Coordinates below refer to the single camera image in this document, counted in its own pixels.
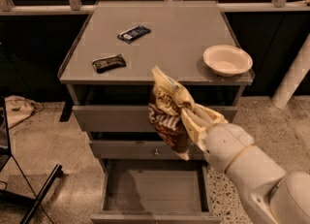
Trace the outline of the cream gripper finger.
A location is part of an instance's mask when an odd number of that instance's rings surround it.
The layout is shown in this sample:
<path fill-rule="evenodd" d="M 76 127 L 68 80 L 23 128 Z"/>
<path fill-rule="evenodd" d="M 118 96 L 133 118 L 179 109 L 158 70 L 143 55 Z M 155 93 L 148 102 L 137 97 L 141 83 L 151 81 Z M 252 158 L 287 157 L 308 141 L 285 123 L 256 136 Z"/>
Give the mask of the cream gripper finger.
<path fill-rule="evenodd" d="M 193 121 L 200 127 L 212 127 L 220 123 L 227 123 L 227 119 L 213 109 L 195 104 Z"/>
<path fill-rule="evenodd" d="M 205 139 L 207 129 L 210 127 L 210 116 L 203 107 L 195 107 L 193 111 L 188 108 L 181 110 L 182 123 L 191 141 L 203 152 L 206 152 Z"/>

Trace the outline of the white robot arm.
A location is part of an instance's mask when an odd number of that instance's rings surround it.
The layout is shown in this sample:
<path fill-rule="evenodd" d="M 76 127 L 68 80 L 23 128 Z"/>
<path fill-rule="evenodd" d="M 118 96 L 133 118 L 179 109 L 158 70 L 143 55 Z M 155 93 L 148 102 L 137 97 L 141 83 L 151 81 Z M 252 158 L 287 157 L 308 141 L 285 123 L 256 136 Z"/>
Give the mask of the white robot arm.
<path fill-rule="evenodd" d="M 204 159 L 235 186 L 254 224 L 310 224 L 310 175 L 287 173 L 243 128 L 196 105 L 181 119 Z"/>

